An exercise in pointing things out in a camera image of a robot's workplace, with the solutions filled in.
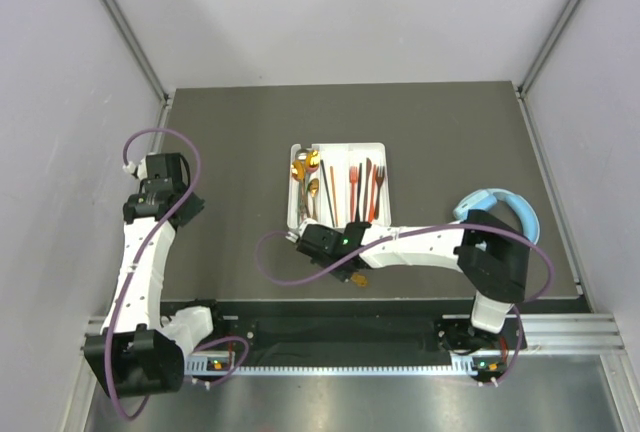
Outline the gold metal knife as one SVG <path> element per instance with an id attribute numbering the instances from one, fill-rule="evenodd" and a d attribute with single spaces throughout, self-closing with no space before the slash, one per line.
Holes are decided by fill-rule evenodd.
<path id="1" fill-rule="evenodd" d="M 354 273 L 351 276 L 351 281 L 356 284 L 358 287 L 367 287 L 369 284 L 369 281 L 367 279 L 366 276 L 362 275 L 362 274 L 358 274 L 358 273 Z"/>

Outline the gold metal spoon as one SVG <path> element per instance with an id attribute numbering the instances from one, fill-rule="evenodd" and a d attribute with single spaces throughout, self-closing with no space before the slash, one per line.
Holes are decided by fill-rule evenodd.
<path id="1" fill-rule="evenodd" d="M 317 195 L 319 192 L 319 179 L 313 178 L 307 187 L 307 193 L 311 198 L 311 212 L 310 216 L 313 220 L 318 220 L 318 206 L 317 206 Z"/>

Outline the white divided utensil tray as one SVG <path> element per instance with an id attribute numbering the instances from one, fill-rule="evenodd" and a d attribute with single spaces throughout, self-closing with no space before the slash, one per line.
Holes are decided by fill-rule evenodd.
<path id="1" fill-rule="evenodd" d="M 338 227 L 344 228 L 350 221 L 350 183 L 349 183 L 349 167 L 357 166 L 359 171 L 359 178 L 356 188 L 356 212 L 358 211 L 359 204 L 359 180 L 361 172 L 361 164 L 365 162 L 365 159 L 369 157 L 372 164 L 377 164 L 378 167 L 384 166 L 386 168 L 386 177 L 382 187 L 382 196 L 380 204 L 380 215 L 378 219 L 373 220 L 373 224 L 381 226 L 389 226 L 392 223 L 391 217 L 391 201 L 389 196 L 389 167 L 387 165 L 386 148 L 385 145 L 380 142 L 370 143 L 316 143 L 309 146 L 301 144 L 294 144 L 290 149 L 290 161 L 298 160 L 295 155 L 296 152 L 301 149 L 316 149 L 319 151 L 320 159 L 324 160 L 325 168 L 328 177 L 329 184 L 329 167 L 333 165 L 335 175 L 335 190 L 336 190 L 336 211 L 338 218 Z M 311 176 L 319 179 L 319 192 L 317 195 L 318 206 L 318 222 L 332 227 L 329 208 L 326 200 L 323 178 L 320 170 L 318 170 Z M 287 227 L 291 230 L 297 228 L 299 224 L 306 218 L 308 218 L 301 204 L 301 186 L 302 182 L 296 182 L 292 177 L 289 178 L 288 184 L 288 205 L 287 205 Z M 369 199 L 371 197 L 371 175 L 369 179 Z M 367 215 L 369 207 L 369 199 L 367 205 Z M 311 198 L 308 195 L 309 212 L 311 212 Z"/>

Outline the orange plastic knife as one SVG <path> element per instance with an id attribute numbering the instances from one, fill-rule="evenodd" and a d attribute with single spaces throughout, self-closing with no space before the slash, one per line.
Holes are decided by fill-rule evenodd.
<path id="1" fill-rule="evenodd" d="M 375 195 L 376 195 L 376 181 L 377 181 L 377 164 L 373 165 L 371 173 L 371 197 L 369 199 L 367 222 L 372 223 L 375 215 Z"/>

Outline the orange plastic fork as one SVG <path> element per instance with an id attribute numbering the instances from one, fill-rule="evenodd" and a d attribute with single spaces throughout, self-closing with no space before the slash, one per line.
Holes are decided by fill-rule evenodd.
<path id="1" fill-rule="evenodd" d="M 355 221 L 356 212 L 356 188 L 359 178 L 359 171 L 357 166 L 349 167 L 349 183 L 350 183 L 350 221 Z"/>

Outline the black chopstick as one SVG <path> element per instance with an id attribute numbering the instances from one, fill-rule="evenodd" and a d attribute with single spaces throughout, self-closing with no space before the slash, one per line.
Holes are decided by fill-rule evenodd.
<path id="1" fill-rule="evenodd" d="M 326 195 L 326 200 L 329 208 L 330 221 L 331 221 L 332 227 L 335 228 L 336 227 L 335 217 L 334 217 L 333 206 L 332 206 L 331 197 L 330 197 L 327 172 L 326 172 L 325 163 L 323 159 L 320 159 L 320 170 L 323 178 L 325 195 Z"/>

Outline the iridescent purple spoon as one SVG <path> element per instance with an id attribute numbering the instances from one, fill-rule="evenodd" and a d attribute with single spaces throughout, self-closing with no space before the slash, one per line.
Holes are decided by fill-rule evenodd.
<path id="1" fill-rule="evenodd" d="M 307 149 L 308 155 L 305 160 L 301 160 L 305 163 L 306 167 L 306 176 L 301 186 L 301 204 L 303 206 L 303 211 L 307 217 L 310 216 L 309 206 L 308 206 L 308 193 L 307 187 L 309 182 L 311 181 L 311 176 L 318 170 L 320 166 L 320 154 L 316 149 Z"/>

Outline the gold thin utensil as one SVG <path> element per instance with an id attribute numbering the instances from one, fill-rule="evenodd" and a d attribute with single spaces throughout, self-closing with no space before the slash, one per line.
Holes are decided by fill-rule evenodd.
<path id="1" fill-rule="evenodd" d="M 291 164 L 291 177 L 296 182 L 303 182 L 306 176 L 305 163 L 301 160 L 294 160 Z"/>

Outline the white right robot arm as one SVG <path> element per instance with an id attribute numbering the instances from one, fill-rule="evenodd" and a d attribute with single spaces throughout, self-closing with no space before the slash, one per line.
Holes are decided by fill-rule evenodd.
<path id="1" fill-rule="evenodd" d="M 435 267 L 464 275 L 475 288 L 466 332 L 487 348 L 504 332 L 513 305 L 525 298 L 528 239 L 482 210 L 430 227 L 393 227 L 352 222 L 334 229 L 312 219 L 287 238 L 313 263 L 351 276 L 361 269 Z"/>

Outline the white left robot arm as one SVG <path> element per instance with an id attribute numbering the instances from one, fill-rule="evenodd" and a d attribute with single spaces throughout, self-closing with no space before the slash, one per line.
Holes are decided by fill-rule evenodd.
<path id="1" fill-rule="evenodd" d="M 189 191 L 191 171 L 180 153 L 146 156 L 135 168 L 139 189 L 123 205 L 124 251 L 114 302 L 84 357 L 107 395 L 143 397 L 180 389 L 186 358 L 199 343 L 216 348 L 225 322 L 192 306 L 161 322 L 161 294 L 179 228 L 204 208 Z"/>

